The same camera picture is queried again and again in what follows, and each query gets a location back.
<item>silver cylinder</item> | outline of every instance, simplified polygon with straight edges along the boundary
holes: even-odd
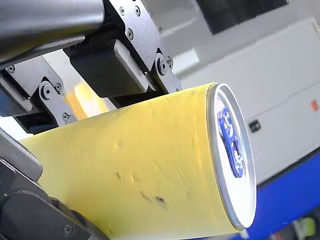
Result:
[[[103,0],[9,0],[0,2],[0,63],[41,45],[97,30]]]

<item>window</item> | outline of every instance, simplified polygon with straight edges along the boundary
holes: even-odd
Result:
[[[288,4],[287,0],[196,0],[212,34]]]

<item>white panel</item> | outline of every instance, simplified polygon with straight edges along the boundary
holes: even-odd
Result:
[[[231,86],[250,118],[320,81],[320,37],[314,19],[296,23],[210,64],[182,81],[183,88],[209,82]]]
[[[254,118],[261,125],[250,134],[258,183],[320,146],[320,110],[313,110],[313,100],[320,105],[320,83]]]

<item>wall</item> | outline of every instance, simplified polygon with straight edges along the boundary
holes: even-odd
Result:
[[[206,65],[309,16],[315,16],[320,22],[319,0],[289,0],[287,6],[243,22],[216,35],[210,33],[197,7],[191,7],[190,4],[175,6],[164,12],[157,11],[153,19],[165,30],[170,29],[171,26],[170,34],[166,31],[162,39],[174,56],[192,48],[198,55],[199,64],[179,74],[179,77],[183,79]]]
[[[250,135],[259,183],[320,146],[320,34],[313,18],[255,41],[182,81],[183,88],[209,82],[230,85],[246,123],[258,119]]]

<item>can rim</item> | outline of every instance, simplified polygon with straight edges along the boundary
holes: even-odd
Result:
[[[254,166],[254,157],[252,153],[251,143],[249,140],[247,126],[239,104],[235,98],[234,93],[230,87],[225,83],[216,84],[208,90],[208,105],[207,105],[207,124],[209,131],[209,139],[211,146],[211,156],[212,164],[214,168],[214,173],[216,181],[218,184],[219,193],[221,200],[225,209],[225,212],[231,222],[231,224],[237,230],[244,230],[251,226],[253,223],[256,205],[257,205],[257,183],[256,183],[256,173]],[[220,100],[230,111],[231,119],[236,125],[236,130],[239,132],[242,138],[242,147],[245,153],[245,164],[247,166],[246,176],[249,178],[249,188],[250,188],[250,201],[253,203],[252,209],[247,213],[247,217],[241,216],[239,211],[234,206],[234,199],[230,197],[230,190],[228,189],[228,183],[224,167],[222,165],[221,152],[218,144],[219,134],[219,124],[218,124],[218,114],[215,111],[215,103]]]

